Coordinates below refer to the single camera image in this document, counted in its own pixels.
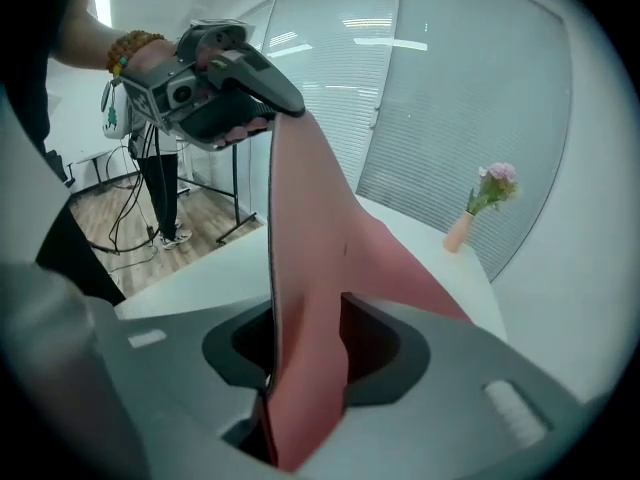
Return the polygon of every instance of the pink flower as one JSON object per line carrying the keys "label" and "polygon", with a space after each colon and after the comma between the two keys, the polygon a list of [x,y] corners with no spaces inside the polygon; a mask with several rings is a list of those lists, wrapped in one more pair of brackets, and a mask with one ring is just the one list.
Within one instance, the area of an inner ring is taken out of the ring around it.
{"label": "pink flower", "polygon": [[489,167],[488,173],[496,180],[507,181],[509,183],[516,181],[516,170],[511,164],[493,164]]}

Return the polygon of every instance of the window blinds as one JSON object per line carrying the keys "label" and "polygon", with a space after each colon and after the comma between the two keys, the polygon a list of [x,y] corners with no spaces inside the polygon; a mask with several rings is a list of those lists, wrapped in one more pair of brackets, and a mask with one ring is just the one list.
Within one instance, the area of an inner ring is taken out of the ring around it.
{"label": "window blinds", "polygon": [[564,25],[537,4],[401,0],[358,193],[446,232],[478,184],[478,167],[512,163],[520,197],[479,215],[470,237],[493,279],[549,194],[570,87]]}
{"label": "window blinds", "polygon": [[262,52],[302,92],[351,187],[371,140],[395,0],[276,0]]}

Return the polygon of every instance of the pink cloth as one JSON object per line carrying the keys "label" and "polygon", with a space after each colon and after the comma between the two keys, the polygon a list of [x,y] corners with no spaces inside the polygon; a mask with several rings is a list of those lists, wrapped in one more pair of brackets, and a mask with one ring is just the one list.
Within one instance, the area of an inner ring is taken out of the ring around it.
{"label": "pink cloth", "polygon": [[358,203],[308,112],[277,117],[269,204],[278,354],[267,410],[277,466],[293,472],[342,416],[349,369],[340,339],[343,293],[469,318]]}

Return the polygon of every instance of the flower bouquet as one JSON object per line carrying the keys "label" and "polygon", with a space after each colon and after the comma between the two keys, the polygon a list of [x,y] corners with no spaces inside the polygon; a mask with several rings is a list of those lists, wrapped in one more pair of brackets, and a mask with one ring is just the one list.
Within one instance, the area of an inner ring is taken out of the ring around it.
{"label": "flower bouquet", "polygon": [[443,246],[449,252],[458,252],[469,235],[474,217],[485,208],[492,206],[496,210],[500,203],[513,199],[518,192],[516,170],[511,164],[493,164],[488,169],[480,167],[480,188],[476,194],[471,189],[467,210],[453,225],[444,239]]}

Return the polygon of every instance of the ceiling light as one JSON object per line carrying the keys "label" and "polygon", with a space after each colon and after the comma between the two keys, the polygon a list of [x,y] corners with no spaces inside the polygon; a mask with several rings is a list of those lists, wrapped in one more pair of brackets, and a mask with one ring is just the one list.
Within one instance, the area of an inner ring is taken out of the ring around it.
{"label": "ceiling light", "polygon": [[280,50],[279,52],[267,53],[267,57],[271,57],[272,59],[275,57],[282,57],[283,55],[290,55],[292,53],[303,52],[305,50],[311,50],[313,46],[310,44],[301,44],[300,46],[293,46],[292,48],[285,48],[284,50]]}
{"label": "ceiling light", "polygon": [[397,46],[399,48],[410,48],[412,50],[427,51],[427,43],[417,41],[405,41],[404,39],[391,39],[390,37],[355,37],[353,42],[360,45],[375,46]]}
{"label": "ceiling light", "polygon": [[296,34],[295,32],[287,32],[286,34],[281,34],[271,39],[271,41],[269,41],[269,46],[286,43],[287,41],[291,41],[296,37],[298,37],[298,34]]}
{"label": "ceiling light", "polygon": [[345,27],[355,28],[355,27],[390,27],[391,26],[391,18],[371,18],[371,19],[360,19],[360,20],[343,20]]}
{"label": "ceiling light", "polygon": [[98,21],[107,27],[111,27],[111,0],[95,0]]}

